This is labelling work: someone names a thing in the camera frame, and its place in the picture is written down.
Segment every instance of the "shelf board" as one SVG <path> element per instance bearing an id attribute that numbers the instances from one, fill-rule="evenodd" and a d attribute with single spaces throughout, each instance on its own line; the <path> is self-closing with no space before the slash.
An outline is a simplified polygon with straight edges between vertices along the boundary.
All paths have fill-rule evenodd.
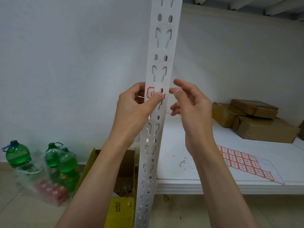
<path id="1" fill-rule="evenodd" d="M 304 194 L 304 151 L 291 143 L 246 140 L 213 121 L 217 145 L 271 161 L 285 185 L 229 167 L 243 194 Z M 304 142 L 297 138 L 297 145 Z M 166 114 L 157 170 L 159 194 L 202 194 L 194 161 L 184 141 L 180 115 Z"/>

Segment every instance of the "forearm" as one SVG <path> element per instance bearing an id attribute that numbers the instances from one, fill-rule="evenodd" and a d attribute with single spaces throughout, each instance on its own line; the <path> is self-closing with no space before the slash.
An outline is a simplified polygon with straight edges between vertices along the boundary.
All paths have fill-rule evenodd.
<path id="1" fill-rule="evenodd" d="M 211 226 L 258 227 L 215 143 L 195 153 Z"/>
<path id="2" fill-rule="evenodd" d="M 56 227 L 103 227 L 125 145 L 108 138 Z"/>

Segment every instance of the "blue strap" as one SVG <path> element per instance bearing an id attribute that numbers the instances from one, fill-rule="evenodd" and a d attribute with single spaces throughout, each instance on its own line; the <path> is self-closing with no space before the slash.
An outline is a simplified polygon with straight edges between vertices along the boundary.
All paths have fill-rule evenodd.
<path id="1" fill-rule="evenodd" d="M 1 149 L 2 149 L 2 151 L 4 151 L 6 148 L 12 148 L 12 147 L 16 147 L 16 146 L 18 146 L 18 145 L 19 145 L 19 143 L 15 144 L 15 145 L 8 145 L 8 146 L 3 147 L 3 148 L 1 148 Z"/>

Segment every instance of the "green plastic bottle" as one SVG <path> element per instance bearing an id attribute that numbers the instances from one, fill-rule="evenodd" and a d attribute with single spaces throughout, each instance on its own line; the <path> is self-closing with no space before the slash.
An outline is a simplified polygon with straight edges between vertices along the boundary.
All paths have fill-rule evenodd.
<path id="1" fill-rule="evenodd" d="M 50 177 L 54 183 L 61 184 L 60 172 L 58 169 L 58 159 L 62 150 L 56 146 L 54 142 L 49 143 L 49 147 L 46 150 L 45 162 L 49 167 Z"/>
<path id="2" fill-rule="evenodd" d="M 73 192 L 80 179 L 79 166 L 76 155 L 67 148 L 63 148 L 58 159 L 58 169 L 60 171 L 61 184 L 66 187 L 69 192 Z"/>
<path id="3" fill-rule="evenodd" d="M 6 152 L 6 160 L 13 168 L 24 165 L 32 160 L 29 149 L 17 140 L 11 141 L 10 145 L 2 148 L 2 150 Z"/>

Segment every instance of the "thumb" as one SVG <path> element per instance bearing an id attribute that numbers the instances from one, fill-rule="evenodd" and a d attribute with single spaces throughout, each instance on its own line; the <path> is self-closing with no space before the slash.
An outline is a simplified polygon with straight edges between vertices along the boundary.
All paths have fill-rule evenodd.
<path id="1" fill-rule="evenodd" d="M 192 107 L 187 94 L 179 87 L 173 88 L 174 97 L 177 99 L 178 103 L 180 104 L 181 110 L 183 108 Z"/>
<path id="2" fill-rule="evenodd" d="M 142 106 L 149 111 L 149 114 L 152 113 L 154 108 L 161 102 L 162 100 L 162 93 L 161 92 L 155 92 L 149 100 L 142 103 Z"/>

